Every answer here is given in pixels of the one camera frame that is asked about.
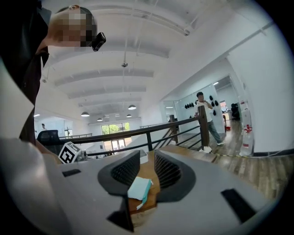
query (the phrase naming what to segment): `black rectangular slot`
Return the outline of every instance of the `black rectangular slot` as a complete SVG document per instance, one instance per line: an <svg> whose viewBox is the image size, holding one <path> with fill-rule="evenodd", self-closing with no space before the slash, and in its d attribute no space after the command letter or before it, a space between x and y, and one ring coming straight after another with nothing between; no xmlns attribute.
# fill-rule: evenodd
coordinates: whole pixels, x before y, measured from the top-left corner
<svg viewBox="0 0 294 235"><path fill-rule="evenodd" d="M252 216L255 211L251 206L237 193L234 189L224 190L221 192L227 203L231 206L241 223L244 223Z"/></svg>
<svg viewBox="0 0 294 235"><path fill-rule="evenodd" d="M64 171L62 174L64 177L68 177L77 173L80 173L81 171L78 169L73 169L73 170L69 170L69 171Z"/></svg>

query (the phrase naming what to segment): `jeans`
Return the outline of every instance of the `jeans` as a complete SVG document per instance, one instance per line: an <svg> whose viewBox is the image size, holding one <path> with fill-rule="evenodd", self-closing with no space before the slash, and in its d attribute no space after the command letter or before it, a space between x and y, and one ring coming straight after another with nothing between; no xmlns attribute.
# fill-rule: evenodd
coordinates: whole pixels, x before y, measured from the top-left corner
<svg viewBox="0 0 294 235"><path fill-rule="evenodd" d="M207 123L208 124L208 130L209 132L212 134L212 136L215 138L217 143L221 143L221 137L220 135L217 133L216 129L215 129L215 125L213 124L213 121Z"/></svg>

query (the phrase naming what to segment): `person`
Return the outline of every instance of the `person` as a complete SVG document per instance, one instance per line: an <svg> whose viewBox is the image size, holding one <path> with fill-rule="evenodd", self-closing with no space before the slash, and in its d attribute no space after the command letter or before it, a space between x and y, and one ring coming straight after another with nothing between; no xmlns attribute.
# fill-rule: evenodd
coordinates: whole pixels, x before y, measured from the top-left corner
<svg viewBox="0 0 294 235"><path fill-rule="evenodd" d="M210 110L212 109L212 105L209 104L205 99L203 93L200 91L197 93L197 98L199 102L196 105L196 113L195 117L198 117L198 107L204 105L205 108L205 113L206 113L206 118L207 118L207 124L208 124L208 130L212 134L212 136L215 138L217 145L223 145L226 141L222 141L220 135L217 133L215 129L215 125L212 121L211 115L210 115Z"/></svg>
<svg viewBox="0 0 294 235"><path fill-rule="evenodd" d="M91 46L97 33L91 12L78 5L60 9L57 13L42 8L40 0L6 2L13 9L9 20L2 14L0 56L7 71L26 97L35 105L40 88L41 62L46 64L48 46ZM20 139L31 142L41 153L58 157L42 146L34 135L34 109L21 131Z"/></svg>
<svg viewBox="0 0 294 235"><path fill-rule="evenodd" d="M44 123L42 123L42 130L47 130Z"/></svg>

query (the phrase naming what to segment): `white t-shirt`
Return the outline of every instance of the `white t-shirt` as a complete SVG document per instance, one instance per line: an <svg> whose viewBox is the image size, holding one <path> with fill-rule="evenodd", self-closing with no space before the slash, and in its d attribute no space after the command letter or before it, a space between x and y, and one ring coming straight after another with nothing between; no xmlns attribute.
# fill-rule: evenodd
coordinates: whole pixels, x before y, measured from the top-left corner
<svg viewBox="0 0 294 235"><path fill-rule="evenodd" d="M208 105L207 105L206 103L198 103L198 104L196 105L196 113L198 113L198 107L199 107L199 106L202 106L202 105L204 105L205 113L206 113L206 118L207 118L207 122L209 123L209 122L212 121L212 118L211 118L211 115L210 115L210 113L211 113L211 109L208 108Z"/></svg>

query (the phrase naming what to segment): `desk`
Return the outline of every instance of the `desk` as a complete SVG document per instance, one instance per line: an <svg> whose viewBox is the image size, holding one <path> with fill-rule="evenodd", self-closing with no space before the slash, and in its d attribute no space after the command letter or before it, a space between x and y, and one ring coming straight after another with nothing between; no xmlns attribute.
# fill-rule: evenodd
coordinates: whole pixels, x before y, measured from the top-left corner
<svg viewBox="0 0 294 235"><path fill-rule="evenodd" d="M213 154L198 152L176 145L167 145L163 148L160 148L160 150L180 154L186 157L191 157L194 159L199 159L207 162L212 162L216 158L216 156ZM154 151L148 152L147 155L148 162L140 165L140 171L137 176L146 179L151 179L153 185L151 185L150 187L146 203L139 210L137 210L136 207L141 204L141 201L129 198L129 209L131 214L140 213L156 207L156 195L160 192L160 185L159 180L157 178L157 174L154 171Z"/></svg>

